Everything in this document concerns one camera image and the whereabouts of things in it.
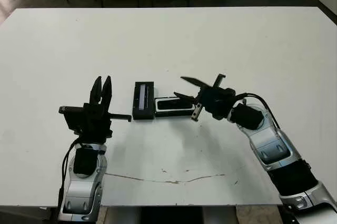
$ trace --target white table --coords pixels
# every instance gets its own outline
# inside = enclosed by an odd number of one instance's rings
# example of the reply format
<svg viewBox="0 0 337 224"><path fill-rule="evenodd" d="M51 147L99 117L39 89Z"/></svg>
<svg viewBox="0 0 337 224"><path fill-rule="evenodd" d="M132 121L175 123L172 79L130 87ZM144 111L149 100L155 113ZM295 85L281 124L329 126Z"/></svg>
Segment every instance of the white table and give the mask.
<svg viewBox="0 0 337 224"><path fill-rule="evenodd" d="M129 114L135 81L154 81L156 97L195 95L180 76L211 84L227 74L223 87L265 98L336 198L336 41L314 7L17 9L0 26L0 205L57 205L75 139L58 108L88 102L108 74L110 112ZM280 203L248 139L225 120L202 112L198 123L112 129L107 172L118 176L105 176L102 205Z"/></svg>

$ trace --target black cable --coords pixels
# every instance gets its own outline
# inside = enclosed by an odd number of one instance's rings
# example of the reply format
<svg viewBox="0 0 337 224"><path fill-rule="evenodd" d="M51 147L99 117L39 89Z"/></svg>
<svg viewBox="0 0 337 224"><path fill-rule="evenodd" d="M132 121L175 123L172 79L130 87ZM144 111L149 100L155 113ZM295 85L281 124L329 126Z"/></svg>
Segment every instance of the black cable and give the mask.
<svg viewBox="0 0 337 224"><path fill-rule="evenodd" d="M258 99L258 100L263 104L263 106L265 107L265 109L267 109L268 112L270 113L270 115L272 116L272 119L273 119L273 122L274 122L274 124L275 124L275 127L276 127L276 128L280 128L280 126L279 126L279 124L277 123L276 118L275 118L275 116L273 115L271 109L269 108L267 102L266 102L261 96L259 96L259 95L257 95L257 94L252 94L252 93L243 93L243 94L237 95L237 96L235 97L235 100L238 101L238 100L241 100L241 99L246 98L246 97L253 97L253 98Z"/></svg>
<svg viewBox="0 0 337 224"><path fill-rule="evenodd" d="M80 139L78 138L74 140L72 144L70 144L69 150L65 154L63 161L62 161L62 184L58 191L58 204L57 204L57 208L59 211L61 210L61 204L62 204L63 196L64 196L64 181L65 181L65 177L67 173L69 154L70 154L70 151L74 148L74 146L79 143L79 141Z"/></svg>
<svg viewBox="0 0 337 224"><path fill-rule="evenodd" d="M273 121L274 121L274 123L275 123L275 125L276 125L276 128L280 128L280 126L279 126L279 124L277 123L277 120L276 120L275 116L273 115L273 113L272 113L270 107L268 106L267 102L265 102L265 100L264 100L261 96L259 96L259 95L257 95L257 94L247 93L247 97L253 97L253 98L258 99L258 100L264 105L264 107L269 111L269 113L270 113L270 115L272 116Z"/></svg>

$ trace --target black case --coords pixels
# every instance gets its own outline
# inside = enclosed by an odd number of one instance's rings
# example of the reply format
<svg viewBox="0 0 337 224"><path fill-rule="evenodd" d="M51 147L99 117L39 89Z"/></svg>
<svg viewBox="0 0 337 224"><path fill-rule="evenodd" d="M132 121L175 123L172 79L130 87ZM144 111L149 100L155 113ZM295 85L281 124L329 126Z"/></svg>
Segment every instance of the black case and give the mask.
<svg viewBox="0 0 337 224"><path fill-rule="evenodd" d="M174 108L168 107L164 109L158 108L158 101L166 101L166 100L180 100L178 97L161 97L154 99L154 107L155 107L155 115L156 117L170 117L170 116L190 116L193 114L195 106L193 104L187 104L191 107L189 108Z"/></svg>
<svg viewBox="0 0 337 224"><path fill-rule="evenodd" d="M145 85L144 105L140 107L141 86ZM151 120L154 118L154 90L153 82L136 82L133 95L132 116L134 120Z"/></svg>

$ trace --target black rectangular object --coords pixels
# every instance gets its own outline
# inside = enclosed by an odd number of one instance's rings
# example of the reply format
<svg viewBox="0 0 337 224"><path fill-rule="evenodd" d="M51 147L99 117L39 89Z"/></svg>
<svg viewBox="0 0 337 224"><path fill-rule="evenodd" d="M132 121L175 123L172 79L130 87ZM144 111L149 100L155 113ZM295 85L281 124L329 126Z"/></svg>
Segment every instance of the black rectangular object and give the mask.
<svg viewBox="0 0 337 224"><path fill-rule="evenodd" d="M153 82L136 82L133 95L132 116L134 120L149 120L154 117Z"/></svg>
<svg viewBox="0 0 337 224"><path fill-rule="evenodd" d="M154 106L156 117L192 115L195 109L193 104L178 97L155 98Z"/></svg>

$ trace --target crack on table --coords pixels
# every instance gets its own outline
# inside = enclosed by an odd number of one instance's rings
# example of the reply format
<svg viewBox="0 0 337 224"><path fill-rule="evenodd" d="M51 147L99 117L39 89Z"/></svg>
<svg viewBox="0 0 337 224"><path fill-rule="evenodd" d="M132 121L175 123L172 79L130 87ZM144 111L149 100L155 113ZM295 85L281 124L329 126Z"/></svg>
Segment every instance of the crack on table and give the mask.
<svg viewBox="0 0 337 224"><path fill-rule="evenodd" d="M226 176L226 174L215 174L215 175L210 175L210 176L202 176L202 177L197 177L197 178L193 178L190 180L176 180L176 181L160 181L160 180L150 180L150 179L143 179L143 178L134 178L134 177L129 177L129 176L125 176L125 175L119 175L119 174L113 174L113 173L105 173L106 175L109 176L113 176L113 177L119 177L119 178L127 178L127 179L133 179L133 180L137 180L137 181L143 181L143 182L154 182L154 183L167 183L167 184L174 184L174 185L179 185L179 184L183 184L183 183L189 183L189 182L194 182L200 179L204 179L204 178L213 178L213 177L222 177L222 176Z"/></svg>

